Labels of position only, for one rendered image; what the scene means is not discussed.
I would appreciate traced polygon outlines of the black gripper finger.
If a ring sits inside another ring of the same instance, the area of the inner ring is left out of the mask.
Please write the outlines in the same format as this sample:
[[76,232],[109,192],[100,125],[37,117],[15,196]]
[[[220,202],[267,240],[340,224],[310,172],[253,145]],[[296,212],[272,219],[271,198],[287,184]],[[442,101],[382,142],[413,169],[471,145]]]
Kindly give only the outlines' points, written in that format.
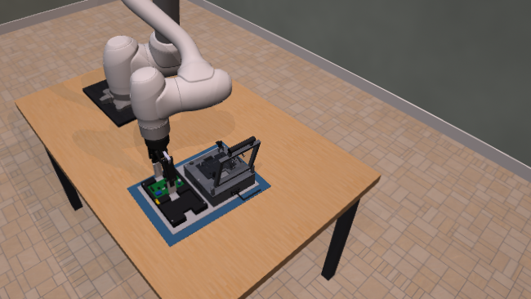
[[151,154],[152,154],[152,164],[154,168],[155,177],[157,178],[163,175],[161,163],[158,162],[157,156],[154,154],[154,149],[152,149],[152,151],[150,152],[150,148],[148,148],[148,154],[149,154],[149,159],[151,159]]
[[176,192],[175,181],[177,180],[176,170],[175,170],[174,163],[173,163],[173,157],[172,156],[169,157],[168,153],[166,153],[166,151],[163,151],[165,158],[160,159],[158,151],[154,151],[154,153],[157,156],[158,161],[161,163],[164,174],[167,178],[165,181],[167,182],[168,193],[172,194]]

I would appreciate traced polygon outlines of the green circuit board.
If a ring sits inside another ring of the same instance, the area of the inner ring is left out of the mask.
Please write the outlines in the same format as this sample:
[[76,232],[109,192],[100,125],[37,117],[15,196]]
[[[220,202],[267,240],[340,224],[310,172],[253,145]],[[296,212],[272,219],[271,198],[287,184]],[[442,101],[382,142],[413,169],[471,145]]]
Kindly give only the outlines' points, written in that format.
[[[166,178],[162,179],[161,181],[158,181],[150,186],[149,189],[153,192],[153,194],[156,196],[156,198],[158,198],[159,196],[163,195],[163,194],[169,194],[168,193],[168,189],[167,189],[167,182],[165,182]],[[182,182],[182,180],[177,176],[177,181],[176,181],[176,187],[178,188],[179,186],[181,185],[184,185],[184,183]],[[156,192],[157,191],[157,192]]]

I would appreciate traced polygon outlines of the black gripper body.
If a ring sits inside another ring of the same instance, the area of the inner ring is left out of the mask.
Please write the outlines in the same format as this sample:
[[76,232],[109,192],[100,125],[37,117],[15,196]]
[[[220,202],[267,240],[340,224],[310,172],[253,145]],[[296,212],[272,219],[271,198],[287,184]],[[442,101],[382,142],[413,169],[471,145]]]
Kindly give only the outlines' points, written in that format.
[[[145,139],[145,138],[144,138]],[[166,151],[167,153],[167,145],[170,141],[170,138],[169,138],[169,134],[164,137],[163,139],[161,140],[158,140],[158,141],[149,141],[149,140],[146,140],[145,139],[145,144],[148,148],[152,149],[152,150],[156,150],[158,151],[158,154],[159,154],[159,157],[160,158],[164,158],[164,154],[163,154],[163,151]]]

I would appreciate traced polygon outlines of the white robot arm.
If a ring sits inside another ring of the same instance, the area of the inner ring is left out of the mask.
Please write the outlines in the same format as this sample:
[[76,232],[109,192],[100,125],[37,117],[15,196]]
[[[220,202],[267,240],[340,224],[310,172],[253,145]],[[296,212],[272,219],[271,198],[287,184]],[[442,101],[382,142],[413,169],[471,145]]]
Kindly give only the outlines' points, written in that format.
[[105,44],[109,88],[100,103],[113,103],[118,112],[132,107],[142,137],[158,141],[170,132],[169,117],[220,104],[230,96],[232,80],[205,61],[180,27],[180,0],[121,1],[154,32],[145,44],[124,35]]

